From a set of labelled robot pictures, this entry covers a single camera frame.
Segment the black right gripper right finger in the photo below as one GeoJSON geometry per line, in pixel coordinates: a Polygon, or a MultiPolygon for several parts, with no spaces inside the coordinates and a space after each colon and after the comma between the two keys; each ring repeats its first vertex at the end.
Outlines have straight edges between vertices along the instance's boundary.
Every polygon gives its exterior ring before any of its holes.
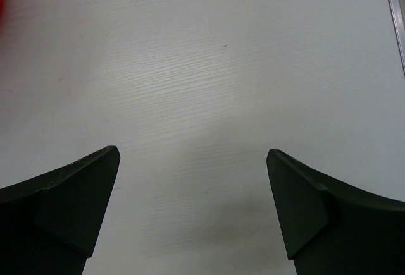
{"type": "Polygon", "coordinates": [[[278,149],[266,163],[297,274],[404,274],[404,202],[351,186],[278,149]]]}

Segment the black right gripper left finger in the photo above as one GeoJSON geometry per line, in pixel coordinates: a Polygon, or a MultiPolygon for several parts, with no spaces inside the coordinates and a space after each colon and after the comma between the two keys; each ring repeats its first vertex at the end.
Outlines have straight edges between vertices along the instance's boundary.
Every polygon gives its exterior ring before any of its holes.
{"type": "Polygon", "coordinates": [[[82,274],[113,191],[111,145],[1,189],[1,274],[82,274]]]}

